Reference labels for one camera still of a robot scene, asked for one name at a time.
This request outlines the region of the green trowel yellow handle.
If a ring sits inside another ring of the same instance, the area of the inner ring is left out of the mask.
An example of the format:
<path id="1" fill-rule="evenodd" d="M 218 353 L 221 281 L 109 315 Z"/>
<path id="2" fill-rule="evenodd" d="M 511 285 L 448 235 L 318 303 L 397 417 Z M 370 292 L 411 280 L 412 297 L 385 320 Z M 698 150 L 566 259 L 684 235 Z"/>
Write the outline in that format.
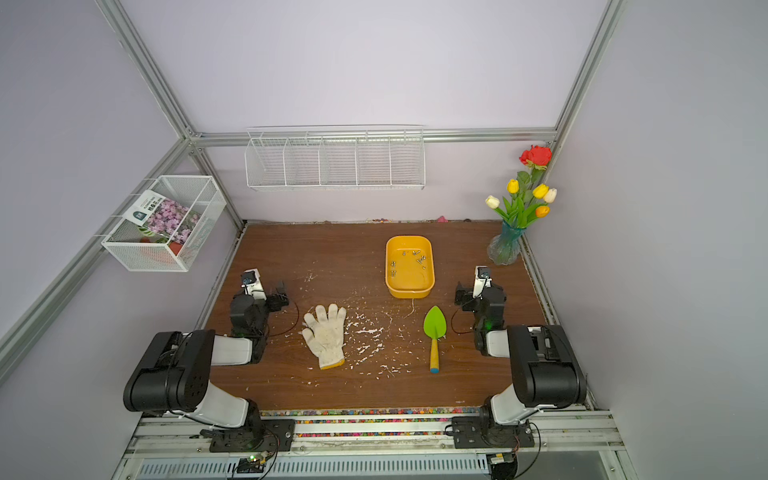
<path id="1" fill-rule="evenodd" d="M 447 322 L 440 307 L 433 306 L 427 312 L 423 322 L 424 333 L 430 339 L 429 370 L 433 374 L 440 372 L 438 341 L 446 335 Z"/>

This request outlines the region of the white cotton work glove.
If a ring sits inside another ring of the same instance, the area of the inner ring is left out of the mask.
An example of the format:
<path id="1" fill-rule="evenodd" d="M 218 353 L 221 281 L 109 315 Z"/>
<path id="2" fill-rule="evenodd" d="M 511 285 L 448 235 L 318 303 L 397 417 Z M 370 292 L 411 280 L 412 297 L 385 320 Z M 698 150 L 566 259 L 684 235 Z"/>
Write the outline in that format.
<path id="1" fill-rule="evenodd" d="M 336 304 L 317 305 L 314 313 L 304 315 L 302 337 L 321 370 L 344 364 L 345 321 L 346 309 Z"/>

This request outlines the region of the yellow plastic storage box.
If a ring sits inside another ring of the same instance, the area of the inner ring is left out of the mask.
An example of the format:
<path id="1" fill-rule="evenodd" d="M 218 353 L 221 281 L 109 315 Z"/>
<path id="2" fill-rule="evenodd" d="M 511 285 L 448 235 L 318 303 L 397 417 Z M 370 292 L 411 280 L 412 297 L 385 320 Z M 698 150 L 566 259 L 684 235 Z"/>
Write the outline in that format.
<path id="1" fill-rule="evenodd" d="M 416 258 L 426 256 L 423 264 Z M 436 283 L 431 242 L 424 236 L 401 235 L 390 238 L 385 251 L 385 281 L 397 299 L 427 297 Z"/>

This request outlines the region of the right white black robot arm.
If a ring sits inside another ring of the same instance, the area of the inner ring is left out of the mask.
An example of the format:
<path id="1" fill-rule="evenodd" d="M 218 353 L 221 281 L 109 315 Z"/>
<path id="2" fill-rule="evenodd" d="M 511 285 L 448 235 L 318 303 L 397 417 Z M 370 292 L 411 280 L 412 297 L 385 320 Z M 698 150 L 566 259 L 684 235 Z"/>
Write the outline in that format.
<path id="1" fill-rule="evenodd" d="M 454 303 L 474 316 L 476 350 L 509 361 L 511 384 L 482 407 L 488 426 L 517 427 L 542 411 L 586 400 L 586 377 L 561 326 L 507 325 L 506 293 L 488 279 L 471 288 L 458 285 Z"/>

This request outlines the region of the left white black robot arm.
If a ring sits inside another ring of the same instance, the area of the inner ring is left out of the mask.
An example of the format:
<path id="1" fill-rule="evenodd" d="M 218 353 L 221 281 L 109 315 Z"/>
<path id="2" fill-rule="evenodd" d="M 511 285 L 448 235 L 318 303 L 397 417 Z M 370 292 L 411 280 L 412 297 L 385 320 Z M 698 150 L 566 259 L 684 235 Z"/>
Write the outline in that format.
<path id="1" fill-rule="evenodd" d="M 268 293 L 256 271 L 246 272 L 241 292 L 230 303 L 232 333 L 223 336 L 207 329 L 156 334 L 124 388 L 125 408 L 173 413 L 219 430 L 261 434 L 258 406 L 215 386 L 211 370 L 259 363 L 269 337 L 269 315 L 289 304 L 282 283 Z"/>

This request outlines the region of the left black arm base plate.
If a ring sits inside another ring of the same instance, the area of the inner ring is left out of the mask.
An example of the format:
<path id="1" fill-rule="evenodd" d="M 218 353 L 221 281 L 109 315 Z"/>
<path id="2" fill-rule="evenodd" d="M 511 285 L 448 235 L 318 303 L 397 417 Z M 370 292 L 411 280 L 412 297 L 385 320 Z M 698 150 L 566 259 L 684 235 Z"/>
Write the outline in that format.
<path id="1" fill-rule="evenodd" d="M 210 439 L 211 453 L 287 452 L 291 449 L 296 422 L 292 419 L 262 419 L 254 428 L 202 430 Z"/>

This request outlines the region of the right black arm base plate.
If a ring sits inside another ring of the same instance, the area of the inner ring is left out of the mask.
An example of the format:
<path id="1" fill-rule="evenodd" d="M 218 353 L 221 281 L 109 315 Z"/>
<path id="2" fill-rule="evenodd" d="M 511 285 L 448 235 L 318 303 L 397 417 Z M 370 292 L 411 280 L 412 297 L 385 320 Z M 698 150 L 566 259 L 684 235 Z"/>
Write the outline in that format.
<path id="1" fill-rule="evenodd" d="M 444 429 L 456 449 L 528 448 L 535 445 L 528 425 L 497 425 L 480 416 L 457 416 Z"/>

